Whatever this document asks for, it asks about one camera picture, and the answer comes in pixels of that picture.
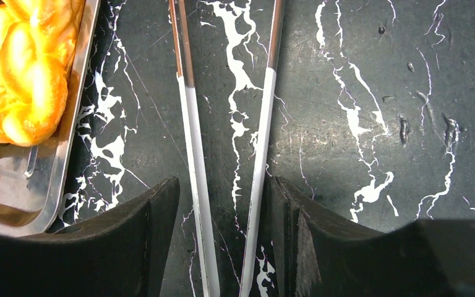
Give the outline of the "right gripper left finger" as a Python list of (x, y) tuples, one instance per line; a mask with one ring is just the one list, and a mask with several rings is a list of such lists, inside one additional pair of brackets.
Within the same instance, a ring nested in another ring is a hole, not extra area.
[(0, 235), (0, 296), (158, 296), (180, 195), (170, 176), (56, 233)]

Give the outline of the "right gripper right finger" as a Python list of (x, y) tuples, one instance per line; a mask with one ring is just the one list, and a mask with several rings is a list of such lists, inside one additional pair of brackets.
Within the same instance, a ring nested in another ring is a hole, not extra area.
[(267, 190), (280, 296), (475, 296), (475, 220), (382, 233), (275, 176)]

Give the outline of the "long fake twisted bread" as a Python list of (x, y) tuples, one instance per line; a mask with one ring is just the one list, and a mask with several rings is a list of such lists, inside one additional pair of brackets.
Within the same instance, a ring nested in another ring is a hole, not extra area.
[(31, 147), (59, 126), (83, 1), (0, 4), (0, 144)]

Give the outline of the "metal food tongs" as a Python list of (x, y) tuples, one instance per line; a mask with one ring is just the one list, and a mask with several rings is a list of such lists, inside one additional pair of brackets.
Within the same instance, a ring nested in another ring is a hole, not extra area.
[[(235, 5), (236, 1), (232, 1), (232, 3), (227, 3), (230, 8), (230, 12), (240, 12), (239, 15), (249, 15), (250, 12), (250, 3), (252, 1), (246, 1), (245, 7), (238, 7)], [(214, 7), (213, 10), (226, 10), (226, 3), (222, 1), (212, 1), (206, 2), (206, 4), (224, 4), (223, 8), (216, 8)], [(230, 22), (230, 12), (224, 13), (228, 14), (228, 17), (223, 17), (225, 22)], [(186, 141), (186, 148), (187, 148), (187, 159), (188, 159), (188, 169), (189, 169), (189, 177), (190, 177), (190, 187), (192, 193), (192, 203), (193, 203), (193, 210), (194, 210), (194, 217), (195, 217), (195, 225), (196, 225), (196, 232), (197, 232), (197, 248), (199, 251), (199, 259), (200, 259), (200, 269), (202, 273), (202, 283), (203, 283), (203, 295), (204, 296), (230, 296), (227, 293), (223, 293), (221, 295), (221, 288), (220, 288), (220, 278), (218, 274), (218, 265), (216, 261), (216, 249), (214, 243), (214, 235), (213, 235), (213, 220), (210, 210), (210, 199), (209, 199), (209, 191), (208, 191), (208, 184), (207, 184), (207, 173), (205, 168), (205, 156), (203, 154), (202, 148), (202, 133), (200, 128), (200, 120), (199, 120), (199, 111), (197, 106), (197, 94), (195, 89), (195, 81), (194, 81), (194, 71), (193, 71), (193, 62), (192, 62), (192, 54), (190, 50), (190, 40), (189, 40), (189, 32), (187, 26), (187, 13), (185, 7), (185, 1), (169, 1), (169, 13), (173, 31), (173, 38), (174, 38), (174, 47), (175, 47), (175, 54), (176, 54), (176, 64), (177, 64), (177, 72), (176, 77), (178, 80), (179, 86), (179, 96), (181, 99), (181, 108), (182, 108), (182, 120), (184, 125), (184, 134), (185, 134), (185, 141)], [(233, 14), (234, 17), (234, 29), (236, 28), (235, 23), (236, 20), (239, 18), (239, 15)], [(244, 20), (247, 24), (251, 27), (251, 34), (255, 33), (255, 22), (251, 19), (249, 20), (249, 16), (245, 16)], [(252, 60), (254, 60), (254, 55), (248, 50), (246, 43), (248, 41), (244, 41), (246, 36), (251, 34), (238, 34), (237, 31), (234, 33), (227, 34), (228, 39), (228, 66), (230, 71), (234, 74), (236, 79), (236, 86), (229, 96), (229, 104), (234, 106), (235, 100), (233, 99), (234, 94), (238, 91), (242, 91), (245, 89), (252, 89), (252, 90), (260, 90), (262, 91), (262, 107), (261, 107), (261, 115), (263, 116), (263, 106), (266, 106), (268, 101), (268, 96), (273, 95), (274, 90), (274, 80), (276, 78), (275, 72), (272, 69), (267, 68), (265, 71), (265, 82), (263, 87), (259, 87), (254, 85), (250, 80), (250, 77), (246, 74), (244, 70), (244, 64), (241, 60), (237, 60), (234, 58), (234, 54), (232, 49), (237, 47), (238, 44), (238, 35), (240, 36), (240, 45), (243, 44), (246, 50), (249, 52)], [(256, 132), (254, 135), (255, 137), (255, 158), (256, 161), (259, 160), (259, 152), (267, 152), (266, 147), (264, 149), (257, 148), (258, 142), (260, 139), (261, 141), (265, 140), (266, 145), (266, 128), (270, 124), (260, 124), (259, 131)], [(239, 222), (236, 218), (236, 226), (238, 231), (240, 231), (246, 238), (246, 248), (244, 250), (244, 260), (243, 260), (243, 268), (241, 270), (241, 276), (237, 277), (237, 282), (239, 285), (239, 295), (237, 296), (249, 296), (249, 292), (251, 289), (251, 284), (249, 284), (252, 280), (250, 279), (250, 275), (254, 274), (254, 260), (249, 259), (250, 257), (254, 257), (253, 253), (255, 252), (255, 247), (253, 249), (249, 249), (249, 243), (252, 244), (252, 231), (254, 228), (257, 229), (257, 226), (252, 226), (252, 223), (248, 223), (248, 227), (245, 231), (239, 229)]]

